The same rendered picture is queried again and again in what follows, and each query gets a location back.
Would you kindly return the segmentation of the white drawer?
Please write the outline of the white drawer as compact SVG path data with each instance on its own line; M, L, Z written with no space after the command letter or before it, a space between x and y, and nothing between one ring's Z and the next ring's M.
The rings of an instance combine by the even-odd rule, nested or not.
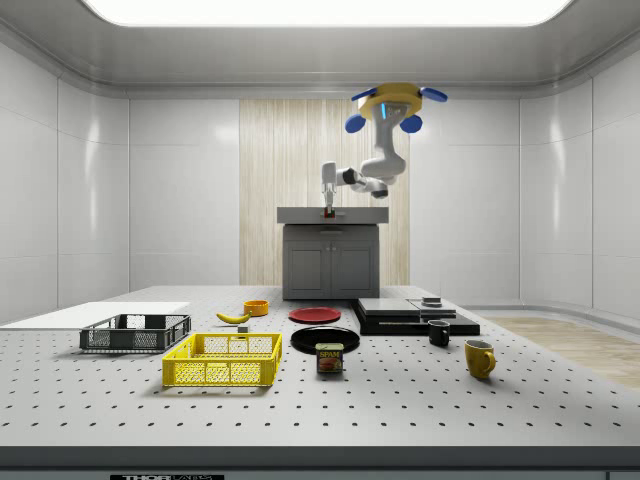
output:
M291 225L373 225L389 222L388 207L335 207L326 217L323 207L278 207L277 222Z

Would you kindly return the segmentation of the white cabinet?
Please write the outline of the white cabinet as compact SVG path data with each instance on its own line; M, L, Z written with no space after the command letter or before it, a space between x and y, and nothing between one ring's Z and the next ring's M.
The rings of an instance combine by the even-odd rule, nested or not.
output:
M358 299L379 295L376 225L286 225L283 298Z

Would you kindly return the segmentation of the drone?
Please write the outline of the drone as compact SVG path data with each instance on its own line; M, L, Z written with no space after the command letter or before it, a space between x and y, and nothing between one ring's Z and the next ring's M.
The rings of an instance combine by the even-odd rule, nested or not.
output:
M351 98L358 104L358 113L350 116L345 122L345 130L355 133L362 129L367 120L372 120L372 109L376 105L390 103L408 104L408 112L400 123L401 129L406 133L416 133L422 127L422 119L417 112L422 108L422 99L426 98L437 102L446 102L448 96L436 89L418 87L408 82L387 82L377 87L358 93ZM385 106L382 108L383 117L386 117Z

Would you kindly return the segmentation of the red plate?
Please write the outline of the red plate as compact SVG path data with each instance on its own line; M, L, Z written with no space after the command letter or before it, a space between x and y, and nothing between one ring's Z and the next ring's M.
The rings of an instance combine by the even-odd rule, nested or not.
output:
M288 318L302 324L326 324L339 320L341 312L338 309L325 306L304 307L292 310Z

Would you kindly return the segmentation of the black stove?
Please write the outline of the black stove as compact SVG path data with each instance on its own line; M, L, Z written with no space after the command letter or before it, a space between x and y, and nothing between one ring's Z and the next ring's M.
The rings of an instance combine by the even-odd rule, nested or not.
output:
M427 335L429 320L450 324L451 335L479 335L480 325L440 297L360 298L352 302L362 335Z

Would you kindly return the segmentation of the black plate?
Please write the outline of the black plate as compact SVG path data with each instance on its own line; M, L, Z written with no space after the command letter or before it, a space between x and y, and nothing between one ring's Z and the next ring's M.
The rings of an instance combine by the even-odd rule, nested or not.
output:
M303 353L314 354L319 343L341 343L347 353L359 346L360 337L352 330L331 326L303 328L291 335L292 346Z

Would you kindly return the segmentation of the flat-sided can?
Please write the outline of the flat-sided can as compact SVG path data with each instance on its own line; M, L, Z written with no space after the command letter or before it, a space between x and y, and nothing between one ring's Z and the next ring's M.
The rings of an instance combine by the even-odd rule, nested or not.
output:
M317 343L315 345L318 373L341 373L343 371L342 343Z

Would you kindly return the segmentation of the black mug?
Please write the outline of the black mug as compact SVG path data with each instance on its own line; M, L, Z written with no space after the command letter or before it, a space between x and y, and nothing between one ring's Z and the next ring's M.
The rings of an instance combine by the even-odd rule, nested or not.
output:
M429 342L438 347L447 347L450 341L450 323L445 320L429 320Z

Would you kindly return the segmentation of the yellow basket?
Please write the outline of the yellow basket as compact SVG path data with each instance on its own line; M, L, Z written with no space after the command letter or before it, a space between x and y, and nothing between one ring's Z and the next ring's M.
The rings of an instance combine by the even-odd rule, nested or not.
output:
M270 386L282 357L280 333L194 333L162 358L165 386Z

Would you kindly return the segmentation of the yellow mug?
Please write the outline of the yellow mug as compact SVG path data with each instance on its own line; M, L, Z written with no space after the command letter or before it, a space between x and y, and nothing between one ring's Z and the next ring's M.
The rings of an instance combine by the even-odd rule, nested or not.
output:
M469 373L478 379L487 379L496 366L494 347L481 340L466 340L465 357Z

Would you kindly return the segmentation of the dark grey basket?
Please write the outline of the dark grey basket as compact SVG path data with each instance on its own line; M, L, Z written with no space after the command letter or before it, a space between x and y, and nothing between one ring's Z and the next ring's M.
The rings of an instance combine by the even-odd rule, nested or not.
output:
M80 348L91 351L165 351L191 330L178 314L119 314L80 331Z

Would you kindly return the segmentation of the white board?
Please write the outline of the white board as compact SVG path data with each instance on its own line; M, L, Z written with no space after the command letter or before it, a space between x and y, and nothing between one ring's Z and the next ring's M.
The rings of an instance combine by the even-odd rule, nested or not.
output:
M170 314L188 302L89 302L0 326L0 329L81 329L118 314Z

